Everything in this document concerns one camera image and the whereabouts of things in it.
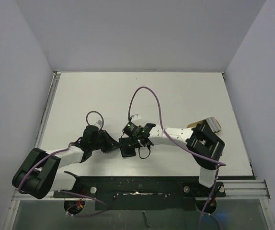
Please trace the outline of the black leather card holder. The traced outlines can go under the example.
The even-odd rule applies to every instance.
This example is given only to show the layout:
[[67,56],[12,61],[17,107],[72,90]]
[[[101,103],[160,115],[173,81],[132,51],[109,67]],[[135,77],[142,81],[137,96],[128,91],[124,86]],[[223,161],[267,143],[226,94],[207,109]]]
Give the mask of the black leather card holder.
[[121,151],[121,155],[123,158],[136,156],[135,148],[121,148],[120,147],[120,151]]

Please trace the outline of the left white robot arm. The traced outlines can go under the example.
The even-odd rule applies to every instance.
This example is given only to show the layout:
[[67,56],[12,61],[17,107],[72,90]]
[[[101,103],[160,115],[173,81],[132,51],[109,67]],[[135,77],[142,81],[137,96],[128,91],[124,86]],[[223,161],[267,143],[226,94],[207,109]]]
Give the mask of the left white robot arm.
[[87,125],[83,135],[65,149],[45,151],[32,149],[14,175],[12,185],[21,193],[37,199],[44,198],[48,192],[65,190],[71,197],[81,193],[82,185],[78,176],[61,171],[61,168],[83,163],[94,151],[109,153],[120,144],[106,130],[95,125]]

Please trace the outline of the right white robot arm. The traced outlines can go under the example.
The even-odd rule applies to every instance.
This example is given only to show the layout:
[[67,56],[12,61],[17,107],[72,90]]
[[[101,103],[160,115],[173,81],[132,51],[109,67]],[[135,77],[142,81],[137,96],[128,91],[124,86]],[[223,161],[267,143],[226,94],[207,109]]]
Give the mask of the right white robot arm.
[[215,190],[214,182],[218,176],[219,162],[225,147],[224,141],[214,133],[204,121],[192,128],[162,128],[147,123],[137,126],[128,122],[122,132],[129,137],[128,147],[141,148],[155,145],[177,146],[189,152],[200,166],[197,189],[203,196]]

